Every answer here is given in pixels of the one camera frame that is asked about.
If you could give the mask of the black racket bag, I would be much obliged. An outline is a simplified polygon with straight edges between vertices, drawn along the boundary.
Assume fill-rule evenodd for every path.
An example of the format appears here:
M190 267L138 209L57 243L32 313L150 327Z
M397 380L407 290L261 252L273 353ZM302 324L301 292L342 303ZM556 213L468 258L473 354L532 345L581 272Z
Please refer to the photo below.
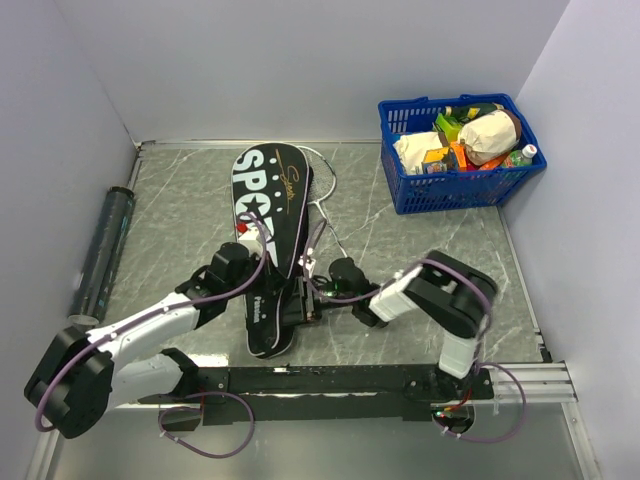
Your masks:
M299 261L309 231L312 179L302 149L287 143L252 146L232 166L233 215L249 212L268 234L269 258L244 296L247 348L257 358L286 351L295 326L305 321Z

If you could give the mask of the blue plastic basket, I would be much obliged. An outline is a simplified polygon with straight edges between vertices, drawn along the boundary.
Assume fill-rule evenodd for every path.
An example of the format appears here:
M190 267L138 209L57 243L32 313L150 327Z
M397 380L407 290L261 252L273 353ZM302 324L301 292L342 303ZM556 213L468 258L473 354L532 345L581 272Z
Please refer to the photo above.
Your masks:
M405 172L393 146L400 135L430 130L436 117L447 106L463 107L477 103L498 103L521 122L521 147L539 142L525 116L506 93L462 94L454 98L383 100L378 104L381 130L380 159L397 214L491 207L504 205L528 180L546 169L544 155L537 153L530 166L449 171L413 175Z

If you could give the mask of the black shuttlecock tube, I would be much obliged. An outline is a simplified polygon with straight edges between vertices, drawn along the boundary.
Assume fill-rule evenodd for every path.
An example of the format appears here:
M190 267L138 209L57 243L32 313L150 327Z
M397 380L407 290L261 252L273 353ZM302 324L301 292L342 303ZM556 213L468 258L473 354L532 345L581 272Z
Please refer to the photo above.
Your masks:
M68 314L81 330L96 328L105 319L134 208L132 190L108 190Z

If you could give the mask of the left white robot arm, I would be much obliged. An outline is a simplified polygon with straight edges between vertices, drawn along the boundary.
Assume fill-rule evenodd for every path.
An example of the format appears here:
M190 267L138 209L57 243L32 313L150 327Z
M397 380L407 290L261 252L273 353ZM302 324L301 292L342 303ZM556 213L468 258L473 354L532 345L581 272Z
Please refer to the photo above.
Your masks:
M270 262L263 246L226 243L209 264L147 309L87 332L75 326L59 331L24 389L36 409L36 429L73 439L132 400L156 393L177 402L192 398L198 378L187 356L160 353L148 361L139 356L222 315L230 300L258 284Z

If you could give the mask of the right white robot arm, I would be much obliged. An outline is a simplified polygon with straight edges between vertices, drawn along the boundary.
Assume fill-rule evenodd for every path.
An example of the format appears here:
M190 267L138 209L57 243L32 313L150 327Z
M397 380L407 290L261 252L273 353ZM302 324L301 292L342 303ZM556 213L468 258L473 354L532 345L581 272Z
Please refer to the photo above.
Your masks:
M422 312L443 330L436 384L448 398L468 391L480 367L481 339L491 325L497 283L485 273L440 251L396 272L382 285L369 281L352 258L340 258L329 269L330 281L319 287L311 277L309 252L300 258L306 285L322 311L349 307L372 328L383 328L410 312Z

